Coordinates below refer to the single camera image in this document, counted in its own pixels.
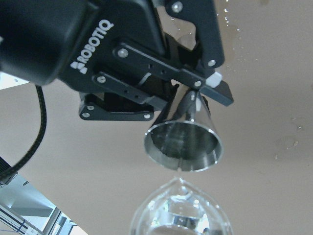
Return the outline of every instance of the black cable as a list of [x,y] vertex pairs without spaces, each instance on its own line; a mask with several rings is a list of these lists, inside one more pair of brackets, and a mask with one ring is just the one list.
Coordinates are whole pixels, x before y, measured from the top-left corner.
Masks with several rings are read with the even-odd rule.
[[38,149],[41,141],[44,138],[45,128],[47,125],[47,113],[45,110],[45,97],[44,97],[43,90],[40,86],[36,85],[36,90],[37,90],[39,106],[40,106],[40,115],[41,115],[41,123],[40,123],[39,133],[38,133],[37,138],[35,139],[33,145],[28,150],[28,152],[24,155],[24,157],[21,160],[19,160],[13,167],[7,169],[4,172],[0,172],[0,181],[3,180],[4,178],[10,176],[10,175],[13,175],[18,170],[20,170],[31,159],[31,157],[34,155],[34,153]]

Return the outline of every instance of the clear glass container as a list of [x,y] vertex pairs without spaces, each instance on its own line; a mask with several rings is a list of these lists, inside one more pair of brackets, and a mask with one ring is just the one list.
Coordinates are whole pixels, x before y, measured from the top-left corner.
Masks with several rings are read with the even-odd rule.
[[212,197],[174,178],[138,208],[130,235],[232,235],[232,228]]

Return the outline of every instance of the robotiq logo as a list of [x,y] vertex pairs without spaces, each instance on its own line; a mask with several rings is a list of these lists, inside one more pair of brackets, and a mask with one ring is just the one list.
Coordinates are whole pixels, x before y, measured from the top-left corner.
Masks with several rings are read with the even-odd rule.
[[99,27],[97,27],[92,33],[91,37],[88,39],[88,44],[84,46],[84,49],[81,50],[80,56],[77,57],[77,61],[74,61],[70,64],[73,69],[79,70],[80,73],[86,74],[88,68],[86,67],[89,59],[92,57],[92,54],[96,51],[97,46],[100,45],[101,39],[104,39],[104,35],[107,34],[114,24],[108,20],[101,20],[99,22]]

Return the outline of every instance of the screw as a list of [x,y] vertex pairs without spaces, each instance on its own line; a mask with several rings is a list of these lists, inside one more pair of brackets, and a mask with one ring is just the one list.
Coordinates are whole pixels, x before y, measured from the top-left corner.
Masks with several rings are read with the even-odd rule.
[[175,2],[172,5],[172,11],[174,11],[175,13],[179,13],[182,11],[182,3],[180,1]]
[[107,79],[106,79],[106,77],[104,77],[104,76],[100,76],[100,77],[97,77],[97,81],[98,81],[99,83],[105,83],[105,82],[107,81]]
[[121,58],[126,58],[128,56],[128,51],[125,48],[118,50],[117,55]]
[[150,115],[150,114],[145,114],[143,117],[144,117],[145,119],[149,119],[149,118],[151,118],[151,115]]
[[82,116],[83,116],[83,118],[89,118],[90,114],[89,113],[83,113]]
[[216,64],[216,61],[215,61],[215,60],[210,60],[210,61],[207,63],[207,65],[210,66],[210,67],[214,66],[215,64]]
[[87,106],[87,109],[88,109],[88,110],[94,110],[94,106],[88,105],[88,106]]
[[195,82],[195,87],[199,87],[199,86],[201,86],[202,85],[202,82],[201,81],[197,81],[197,82]]

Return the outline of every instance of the robotic arm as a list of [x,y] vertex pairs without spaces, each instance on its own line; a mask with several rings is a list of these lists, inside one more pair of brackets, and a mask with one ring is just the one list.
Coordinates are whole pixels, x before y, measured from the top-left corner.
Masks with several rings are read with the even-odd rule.
[[[160,6],[195,25],[193,50],[163,32]],[[145,147],[171,169],[203,170],[222,154],[201,94],[233,102],[215,72],[223,62],[213,0],[0,2],[0,71],[39,86],[62,80],[80,92],[84,120],[148,121],[161,111]]]

